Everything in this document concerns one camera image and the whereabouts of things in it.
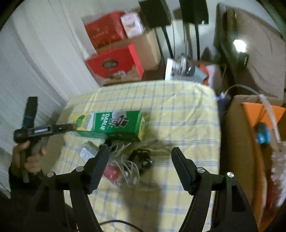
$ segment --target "yellow plaid tablecloth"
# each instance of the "yellow plaid tablecloth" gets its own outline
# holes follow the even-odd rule
[[[198,167],[218,174],[220,127],[214,92],[203,85],[183,81],[152,81],[100,88],[96,93],[69,100],[58,123],[69,122],[72,113],[140,110],[145,118],[143,141],[137,148],[151,150],[153,167],[142,175],[145,183],[157,183],[156,191],[118,190],[102,178],[89,199],[99,222],[111,219],[128,221],[143,231],[179,230],[192,197],[183,190],[171,161],[171,150],[179,147]],[[99,139],[78,136],[75,132],[53,136],[47,146],[44,171],[68,173],[84,162],[79,156],[83,143]],[[69,192],[65,200],[71,205]],[[211,210],[204,226],[210,229]],[[132,231],[126,225],[112,223],[104,231]]]

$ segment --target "hand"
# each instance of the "hand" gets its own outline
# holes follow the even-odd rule
[[[11,172],[21,177],[21,162],[20,162],[20,153],[21,151],[27,149],[30,145],[30,141],[25,143],[20,143],[13,148],[13,156],[12,156],[12,165],[11,165]],[[41,171],[41,157],[46,154],[45,147],[42,147],[40,152],[29,156],[24,164],[24,168],[31,173],[38,173]]]

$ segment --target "red box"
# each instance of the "red box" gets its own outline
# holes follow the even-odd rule
[[[127,38],[120,19],[123,15],[122,11],[114,11],[84,26],[95,49]]]
[[[100,85],[140,80],[144,73],[133,43],[117,49],[107,47],[86,64]]]

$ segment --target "teal object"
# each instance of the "teal object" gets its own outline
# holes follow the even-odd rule
[[[265,123],[258,123],[256,125],[257,142],[259,144],[270,144],[271,134]]]

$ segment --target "toothpaste box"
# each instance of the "toothpaste box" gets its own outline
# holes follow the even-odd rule
[[[141,141],[145,122],[140,111],[77,113],[71,121],[83,137],[121,141]]]

